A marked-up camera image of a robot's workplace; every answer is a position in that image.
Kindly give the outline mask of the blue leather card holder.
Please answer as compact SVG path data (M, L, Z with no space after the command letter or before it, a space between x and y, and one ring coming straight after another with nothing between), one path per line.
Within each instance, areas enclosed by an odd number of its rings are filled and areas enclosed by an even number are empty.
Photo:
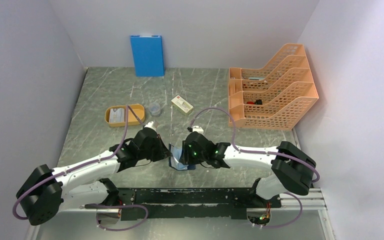
M178 148L171 143L168 145L171 156L168 158L168 166L177 171L192 171L196 169L194 164L183 164L180 162L182 148Z

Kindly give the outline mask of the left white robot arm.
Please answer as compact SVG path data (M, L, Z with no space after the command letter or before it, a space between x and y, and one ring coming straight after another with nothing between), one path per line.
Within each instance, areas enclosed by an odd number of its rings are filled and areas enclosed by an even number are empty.
M123 203L119 190L108 176L133 168L141 160L157 162L171 155L161 136L144 127L135 137L90 159L55 168L40 165L16 193L13 215L38 226L60 212L81 206L119 206Z

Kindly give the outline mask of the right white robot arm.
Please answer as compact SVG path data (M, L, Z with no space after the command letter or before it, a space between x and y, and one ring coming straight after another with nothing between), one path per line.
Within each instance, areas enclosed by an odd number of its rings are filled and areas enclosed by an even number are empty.
M270 170L271 175L256 181L250 202L262 207L272 197L286 192L306 196L320 178L316 162L289 141L273 147L245 147L229 142L214 143L193 131L182 142L176 160L182 165L206 163L213 168L247 167Z

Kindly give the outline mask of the stack of grey VIP cards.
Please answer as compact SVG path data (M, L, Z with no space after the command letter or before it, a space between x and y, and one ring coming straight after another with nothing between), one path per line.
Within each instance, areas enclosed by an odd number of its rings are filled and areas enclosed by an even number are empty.
M110 108L108 122L110 124L122 123L125 120L125 109L122 107Z

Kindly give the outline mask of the orange oval tray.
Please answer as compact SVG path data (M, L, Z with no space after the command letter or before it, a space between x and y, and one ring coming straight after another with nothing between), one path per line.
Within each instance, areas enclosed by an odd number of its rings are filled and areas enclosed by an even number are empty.
M111 108L124 108L124 122L120 123L109 123L109 114ZM146 114L145 114L145 108L141 104L131 104L128 106L128 108L125 105L116 105L109 107L106 112L104 119L106 123L110 127L124 127L125 125L128 126L137 126L137 125L143 125L145 122Z

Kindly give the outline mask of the small clear plastic cup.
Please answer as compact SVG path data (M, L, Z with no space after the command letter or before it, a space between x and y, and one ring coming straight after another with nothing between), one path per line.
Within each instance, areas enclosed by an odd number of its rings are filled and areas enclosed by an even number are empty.
M151 116L159 117L161 115L161 106L158 102L150 103L148 110Z

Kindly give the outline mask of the small green white box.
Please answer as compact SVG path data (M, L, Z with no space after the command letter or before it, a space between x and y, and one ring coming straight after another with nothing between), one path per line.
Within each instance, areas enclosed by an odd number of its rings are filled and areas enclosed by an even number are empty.
M185 116L189 115L194 110L194 107L180 95L175 96L171 100L171 104Z

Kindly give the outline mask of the red black item in organizer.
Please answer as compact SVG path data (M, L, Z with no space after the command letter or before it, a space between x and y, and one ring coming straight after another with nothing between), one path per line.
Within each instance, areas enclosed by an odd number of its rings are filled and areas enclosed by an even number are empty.
M248 105L262 105L263 101L261 99L257 99L255 101L247 101L246 104L248 104Z

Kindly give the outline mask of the orange mesh file organizer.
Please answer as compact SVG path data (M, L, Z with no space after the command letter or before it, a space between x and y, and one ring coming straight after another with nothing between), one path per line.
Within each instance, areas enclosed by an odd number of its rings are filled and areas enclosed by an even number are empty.
M319 100L304 45L287 43L262 68L229 68L228 125L292 130ZM246 104L261 99L262 105Z

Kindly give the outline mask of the blue rectangular box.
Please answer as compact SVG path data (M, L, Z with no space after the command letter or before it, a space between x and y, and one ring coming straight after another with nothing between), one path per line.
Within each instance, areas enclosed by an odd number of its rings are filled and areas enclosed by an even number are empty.
M163 77L165 75L161 35L131 35L130 44L137 77Z

